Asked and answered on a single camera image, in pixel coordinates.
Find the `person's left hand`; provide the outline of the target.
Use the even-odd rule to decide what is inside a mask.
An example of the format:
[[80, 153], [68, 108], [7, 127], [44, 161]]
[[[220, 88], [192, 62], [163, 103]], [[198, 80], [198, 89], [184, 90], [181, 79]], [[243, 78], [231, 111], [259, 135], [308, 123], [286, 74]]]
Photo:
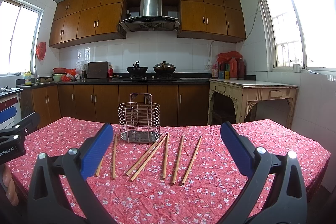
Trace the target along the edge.
[[13, 206], [17, 206], [19, 203], [17, 192], [15, 191], [14, 180], [12, 179], [11, 170], [7, 165], [3, 165], [3, 171], [1, 174], [1, 182], [7, 188], [6, 197]]

